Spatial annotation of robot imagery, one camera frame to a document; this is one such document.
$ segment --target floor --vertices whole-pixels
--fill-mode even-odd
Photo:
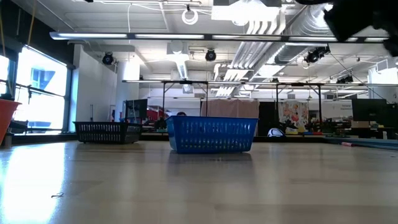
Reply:
[[[178,155],[167,142],[66,142],[2,149],[0,168],[1,223],[398,220],[398,151],[258,143]]]

